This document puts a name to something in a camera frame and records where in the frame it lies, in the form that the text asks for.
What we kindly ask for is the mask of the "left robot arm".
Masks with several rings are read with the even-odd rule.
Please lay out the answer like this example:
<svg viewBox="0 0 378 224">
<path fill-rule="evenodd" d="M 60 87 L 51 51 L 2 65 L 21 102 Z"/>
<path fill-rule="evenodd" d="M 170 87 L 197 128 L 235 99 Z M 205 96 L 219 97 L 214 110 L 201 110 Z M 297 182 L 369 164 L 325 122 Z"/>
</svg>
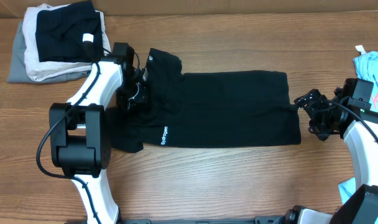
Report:
<svg viewBox="0 0 378 224">
<path fill-rule="evenodd" d="M 112 121 L 107 112 L 113 98 L 118 111 L 129 113 L 147 103 L 143 71 L 133 60 L 136 52 L 112 52 L 92 65 L 78 92 L 49 110 L 52 162 L 70 180 L 86 210 L 86 223 L 122 223 L 107 177 L 111 159 Z"/>
</svg>

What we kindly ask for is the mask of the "folded black shirt on stack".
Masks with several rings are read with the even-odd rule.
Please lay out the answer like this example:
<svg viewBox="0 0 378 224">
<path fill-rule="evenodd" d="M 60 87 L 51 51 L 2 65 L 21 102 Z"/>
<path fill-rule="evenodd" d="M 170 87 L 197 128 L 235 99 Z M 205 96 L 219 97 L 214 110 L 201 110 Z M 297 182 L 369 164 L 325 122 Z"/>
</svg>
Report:
<svg viewBox="0 0 378 224">
<path fill-rule="evenodd" d="M 103 56 L 100 13 L 82 1 L 37 14 L 40 62 L 93 62 Z"/>
</svg>

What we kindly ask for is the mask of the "brown cardboard back panel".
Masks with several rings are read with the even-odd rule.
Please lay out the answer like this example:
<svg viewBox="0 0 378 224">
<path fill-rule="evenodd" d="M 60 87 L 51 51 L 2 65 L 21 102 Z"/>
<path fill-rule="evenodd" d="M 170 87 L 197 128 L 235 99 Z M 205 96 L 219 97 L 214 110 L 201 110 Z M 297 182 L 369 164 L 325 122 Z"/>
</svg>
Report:
<svg viewBox="0 0 378 224">
<path fill-rule="evenodd" d="M 92 0 L 107 16 L 377 11 L 378 0 Z"/>
</svg>

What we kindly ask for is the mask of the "folded grey shirt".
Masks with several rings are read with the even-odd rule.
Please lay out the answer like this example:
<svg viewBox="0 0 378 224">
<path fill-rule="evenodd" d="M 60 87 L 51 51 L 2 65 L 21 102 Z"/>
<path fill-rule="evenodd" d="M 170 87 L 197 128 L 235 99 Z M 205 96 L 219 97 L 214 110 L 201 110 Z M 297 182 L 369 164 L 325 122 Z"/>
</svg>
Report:
<svg viewBox="0 0 378 224">
<path fill-rule="evenodd" d="M 24 63 L 24 52 L 26 50 L 24 35 L 22 33 L 22 21 L 17 26 L 13 46 L 9 76 L 7 78 L 8 83 L 30 83 L 30 84 L 48 84 L 48 83 L 63 83 L 86 78 L 89 75 L 89 71 L 73 72 L 57 77 L 48 78 L 46 80 L 35 82 L 31 80 L 26 72 Z"/>
</svg>

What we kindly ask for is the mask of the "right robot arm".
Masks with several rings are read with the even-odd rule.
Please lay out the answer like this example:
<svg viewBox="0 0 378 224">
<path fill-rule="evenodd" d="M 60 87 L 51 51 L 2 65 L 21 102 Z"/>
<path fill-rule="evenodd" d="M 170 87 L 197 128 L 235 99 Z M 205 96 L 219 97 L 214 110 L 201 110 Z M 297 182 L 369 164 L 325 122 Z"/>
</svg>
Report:
<svg viewBox="0 0 378 224">
<path fill-rule="evenodd" d="M 310 131 L 324 139 L 333 132 L 347 145 L 355 174 L 355 192 L 335 214 L 294 206 L 277 223 L 374 223 L 378 218 L 378 113 L 356 93 L 336 89 L 328 100 L 316 89 L 295 100 L 310 116 Z"/>
</svg>

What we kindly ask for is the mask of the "light blue t-shirt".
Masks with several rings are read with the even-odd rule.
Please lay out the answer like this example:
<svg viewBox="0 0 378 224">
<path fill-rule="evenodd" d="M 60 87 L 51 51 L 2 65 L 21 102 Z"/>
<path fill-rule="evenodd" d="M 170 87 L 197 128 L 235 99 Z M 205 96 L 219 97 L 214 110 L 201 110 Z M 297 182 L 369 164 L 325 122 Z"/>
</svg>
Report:
<svg viewBox="0 0 378 224">
<path fill-rule="evenodd" d="M 353 59 L 357 77 L 374 83 L 371 111 L 378 112 L 378 52 L 366 52 L 362 45 L 356 50 L 360 56 Z M 363 184 L 378 186 L 378 143 L 366 127 L 353 121 L 344 134 L 353 161 L 355 177 L 338 185 L 341 201 L 346 203 Z"/>
</svg>

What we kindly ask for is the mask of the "folded beige shirt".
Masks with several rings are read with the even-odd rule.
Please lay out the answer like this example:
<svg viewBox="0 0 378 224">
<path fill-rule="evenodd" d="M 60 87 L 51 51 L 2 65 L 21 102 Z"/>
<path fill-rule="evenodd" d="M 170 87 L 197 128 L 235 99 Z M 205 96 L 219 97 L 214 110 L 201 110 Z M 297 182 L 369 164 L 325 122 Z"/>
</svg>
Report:
<svg viewBox="0 0 378 224">
<path fill-rule="evenodd" d="M 48 4 L 42 4 L 38 7 L 28 7 L 23 24 L 22 33 L 24 35 L 26 50 L 24 52 L 24 63 L 28 77 L 35 81 L 40 82 L 48 78 L 57 77 L 59 75 L 82 72 L 91 70 L 91 62 L 40 62 L 37 51 L 37 44 L 35 38 L 35 32 L 37 27 L 37 14 L 40 11 L 51 11 L 61 7 L 68 6 L 70 4 L 62 6 L 49 6 Z M 103 36 L 103 50 L 110 50 L 110 43 L 106 35 L 106 26 L 104 24 L 104 14 L 101 11 L 95 10 L 100 13 L 101 17 L 101 30 Z"/>
</svg>

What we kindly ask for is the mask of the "black Sydrogen t-shirt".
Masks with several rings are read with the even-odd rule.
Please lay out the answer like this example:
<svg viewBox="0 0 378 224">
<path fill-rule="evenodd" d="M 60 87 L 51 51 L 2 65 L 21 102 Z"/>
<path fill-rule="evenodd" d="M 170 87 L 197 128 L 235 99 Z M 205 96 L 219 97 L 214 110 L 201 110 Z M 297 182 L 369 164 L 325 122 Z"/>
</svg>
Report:
<svg viewBox="0 0 378 224">
<path fill-rule="evenodd" d="M 297 108 L 284 72 L 183 73 L 181 60 L 151 49 L 148 103 L 123 113 L 108 108 L 111 146 L 139 152 L 162 147 L 224 148 L 300 144 Z"/>
</svg>

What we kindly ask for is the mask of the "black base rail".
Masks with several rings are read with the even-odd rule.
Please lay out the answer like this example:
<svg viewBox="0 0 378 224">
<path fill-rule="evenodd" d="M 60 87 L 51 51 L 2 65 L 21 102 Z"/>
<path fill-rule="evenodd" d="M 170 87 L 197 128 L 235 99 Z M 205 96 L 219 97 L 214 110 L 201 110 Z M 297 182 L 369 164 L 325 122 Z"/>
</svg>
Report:
<svg viewBox="0 0 378 224">
<path fill-rule="evenodd" d="M 123 224 L 281 224 L 284 216 L 256 216 L 255 218 L 230 218 L 230 219 L 208 219 L 208 220 L 150 220 L 150 219 L 128 219 L 122 220 Z"/>
</svg>

